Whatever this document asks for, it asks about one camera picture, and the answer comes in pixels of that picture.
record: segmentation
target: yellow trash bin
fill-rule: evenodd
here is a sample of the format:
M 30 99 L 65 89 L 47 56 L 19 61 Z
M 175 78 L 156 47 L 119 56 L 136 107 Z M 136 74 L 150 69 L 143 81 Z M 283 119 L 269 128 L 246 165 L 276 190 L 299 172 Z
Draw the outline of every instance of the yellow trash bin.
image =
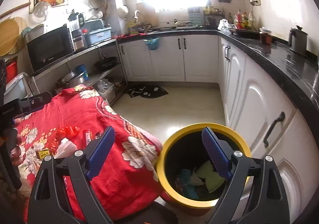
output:
M 162 198 L 189 215 L 201 216 L 214 207 L 220 197 L 224 185 L 209 194 L 206 201 L 188 199 L 175 189 L 175 180 L 180 170 L 200 167 L 209 160 L 209 155 L 202 143 L 202 130 L 210 127 L 218 139 L 228 142 L 233 150 L 240 150 L 251 157 L 250 149 L 244 139 L 234 130 L 215 123 L 197 123 L 186 126 L 174 133 L 163 145 L 163 150 L 157 162 L 159 181 L 166 191 Z

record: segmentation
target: cabinet door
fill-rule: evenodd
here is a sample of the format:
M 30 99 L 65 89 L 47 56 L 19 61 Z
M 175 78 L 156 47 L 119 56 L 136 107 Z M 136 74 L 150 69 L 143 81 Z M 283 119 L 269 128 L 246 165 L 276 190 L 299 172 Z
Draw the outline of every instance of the cabinet door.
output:
M 225 67 L 228 67 L 225 78 L 226 88 L 224 103 L 226 126 L 231 126 L 235 115 L 246 64 L 245 54 L 234 45 L 229 44 L 229 46 L 228 60 L 226 59 L 225 62 Z
M 274 80 L 252 59 L 245 56 L 247 62 L 243 88 L 231 128 L 247 142 L 253 157 L 261 158 L 278 141 L 295 108 Z M 275 125 L 267 139 L 269 146 L 265 148 L 265 134 L 281 112 L 285 113 L 285 120 Z
M 181 37 L 162 37 L 159 41 L 158 49 L 150 50 L 155 81 L 185 82 Z
M 226 75 L 228 73 L 228 60 L 225 58 L 225 49 L 229 43 L 222 37 L 219 37 L 219 55 L 218 55 L 218 84 L 221 90 L 221 98 L 223 104 L 225 104 L 225 93 L 226 93 Z
M 218 36 L 182 36 L 186 82 L 217 83 Z
M 119 45 L 128 81 L 154 81 L 150 52 L 143 40 Z
M 318 149 L 299 111 L 296 111 L 280 140 L 267 154 L 274 158 L 283 180 L 292 223 L 304 210 L 319 185 Z M 249 190 L 250 186 L 245 189 L 234 218 L 241 216 L 244 211 Z

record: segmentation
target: tiled floor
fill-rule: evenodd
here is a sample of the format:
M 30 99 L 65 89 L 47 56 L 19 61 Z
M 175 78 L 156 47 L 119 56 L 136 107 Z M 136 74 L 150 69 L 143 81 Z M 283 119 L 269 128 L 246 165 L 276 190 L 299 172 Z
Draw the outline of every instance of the tiled floor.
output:
M 221 93 L 218 88 L 163 87 L 169 94 L 146 99 L 124 94 L 112 108 L 134 125 L 143 128 L 164 143 L 175 131 L 193 123 L 214 122 L 225 125 Z M 166 204 L 175 212 L 179 223 L 203 223 L 207 215 L 192 217 Z

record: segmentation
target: red basket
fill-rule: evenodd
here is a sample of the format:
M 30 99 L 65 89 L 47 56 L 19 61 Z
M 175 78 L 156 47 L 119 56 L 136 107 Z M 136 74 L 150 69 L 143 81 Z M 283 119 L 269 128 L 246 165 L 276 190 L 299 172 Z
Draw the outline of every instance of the red basket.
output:
M 7 66 L 7 83 L 18 75 L 18 65 L 17 62 L 12 62 Z

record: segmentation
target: red floral blanket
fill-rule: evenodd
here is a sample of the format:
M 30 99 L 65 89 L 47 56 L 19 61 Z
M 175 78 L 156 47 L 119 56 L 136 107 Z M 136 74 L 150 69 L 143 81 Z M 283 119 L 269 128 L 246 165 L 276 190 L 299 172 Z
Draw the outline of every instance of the red floral blanket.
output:
M 41 164 L 36 158 L 36 150 L 48 147 L 57 129 L 67 125 L 80 128 L 80 133 L 71 139 L 78 149 L 86 146 L 82 134 L 84 129 L 90 129 L 93 135 L 99 131 L 102 133 L 107 126 L 115 130 L 113 147 L 100 174 L 91 181 L 112 220 L 147 207 L 161 194 L 162 188 L 154 169 L 160 142 L 114 112 L 96 90 L 84 86 L 63 90 L 42 110 L 23 118 L 18 126 L 23 142 L 20 147 L 24 161 L 19 166 L 22 178 L 33 184 Z M 69 177 L 65 181 L 74 214 L 84 219 Z

